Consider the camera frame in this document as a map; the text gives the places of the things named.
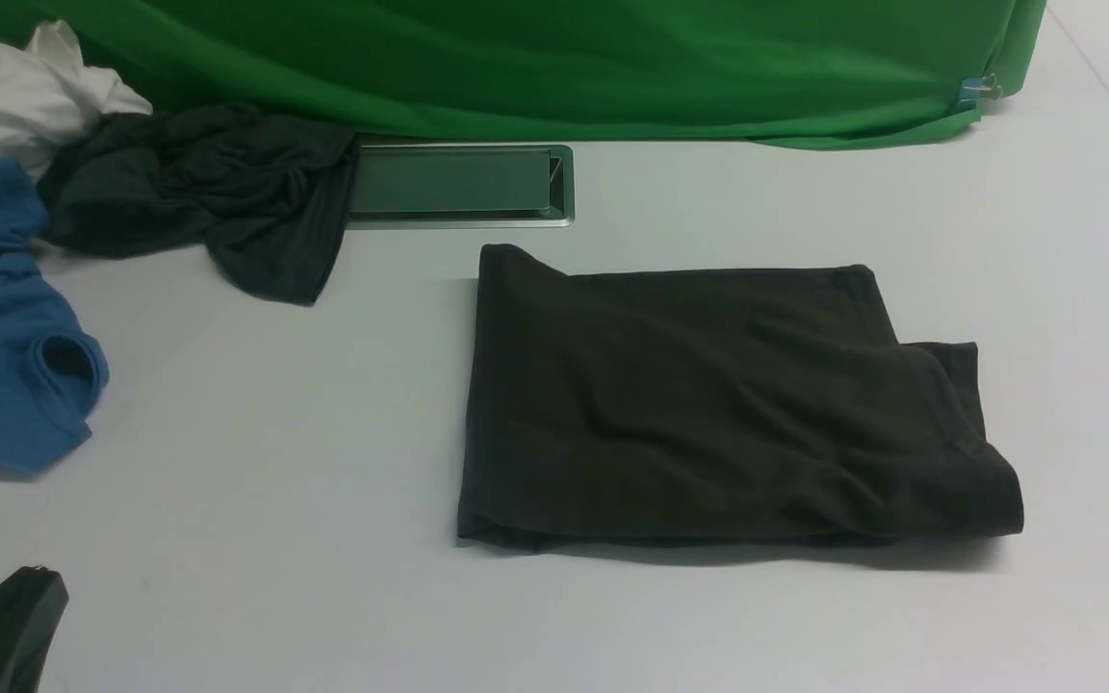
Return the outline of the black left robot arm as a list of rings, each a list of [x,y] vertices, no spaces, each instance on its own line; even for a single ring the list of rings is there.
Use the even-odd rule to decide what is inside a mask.
[[[0,583],[0,692],[37,692],[67,609],[57,571],[21,567]]]

